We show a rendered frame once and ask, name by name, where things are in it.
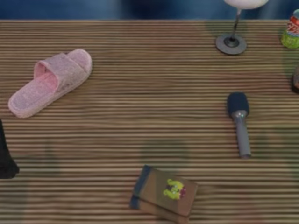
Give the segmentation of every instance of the soda can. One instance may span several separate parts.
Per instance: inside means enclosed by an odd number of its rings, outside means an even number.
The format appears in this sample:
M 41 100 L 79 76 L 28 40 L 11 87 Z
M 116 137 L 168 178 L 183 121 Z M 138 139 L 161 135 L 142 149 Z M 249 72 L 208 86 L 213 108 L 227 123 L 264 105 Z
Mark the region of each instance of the soda can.
M 281 43 L 287 48 L 299 48 L 299 9 L 290 17 L 287 29 L 282 35 Z

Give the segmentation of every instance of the striped surface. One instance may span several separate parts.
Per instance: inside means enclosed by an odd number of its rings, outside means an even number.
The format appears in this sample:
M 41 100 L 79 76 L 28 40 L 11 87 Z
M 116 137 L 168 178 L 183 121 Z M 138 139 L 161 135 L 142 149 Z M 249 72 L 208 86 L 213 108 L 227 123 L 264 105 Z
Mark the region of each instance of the striped surface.
M 286 21 L 242 21 L 248 50 L 215 38 L 233 21 L 2 21 L 0 118 L 21 173 L 0 182 L 4 224 L 168 224 L 128 209 L 144 164 L 200 185 L 192 224 L 299 223 L 297 50 Z M 76 48 L 91 77 L 30 119 L 9 97 L 34 63 Z M 238 158 L 226 98 L 244 91 L 253 158 Z

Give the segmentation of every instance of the wallet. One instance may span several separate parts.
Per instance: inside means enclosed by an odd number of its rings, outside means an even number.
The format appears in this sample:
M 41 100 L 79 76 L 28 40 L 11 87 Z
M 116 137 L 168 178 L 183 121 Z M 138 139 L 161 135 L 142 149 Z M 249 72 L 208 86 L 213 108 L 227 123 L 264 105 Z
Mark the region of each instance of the wallet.
M 13 179 L 20 169 L 11 157 L 0 120 L 0 179 Z
M 187 224 L 197 190 L 194 182 L 145 165 L 134 187 L 130 208 Z

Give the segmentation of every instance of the white lampshade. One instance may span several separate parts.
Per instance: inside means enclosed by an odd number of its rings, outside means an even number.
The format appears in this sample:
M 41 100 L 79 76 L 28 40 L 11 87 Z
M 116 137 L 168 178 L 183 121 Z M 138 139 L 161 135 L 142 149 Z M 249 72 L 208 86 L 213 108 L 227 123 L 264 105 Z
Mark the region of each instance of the white lampshade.
M 224 0 L 227 4 L 238 9 L 254 9 L 266 4 L 269 0 Z

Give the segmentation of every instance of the wine glass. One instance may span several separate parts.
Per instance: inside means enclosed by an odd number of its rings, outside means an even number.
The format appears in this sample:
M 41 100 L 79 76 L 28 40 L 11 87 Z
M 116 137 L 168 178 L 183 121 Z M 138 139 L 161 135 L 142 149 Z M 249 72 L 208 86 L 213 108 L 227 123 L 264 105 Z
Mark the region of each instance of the wine glass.
M 236 35 L 240 15 L 244 9 L 254 9 L 265 5 L 269 0 L 224 0 L 227 4 L 237 8 L 237 17 L 233 32 L 231 34 L 223 34 L 216 39 L 216 47 L 219 51 L 227 55 L 239 55 L 247 48 L 246 41 Z

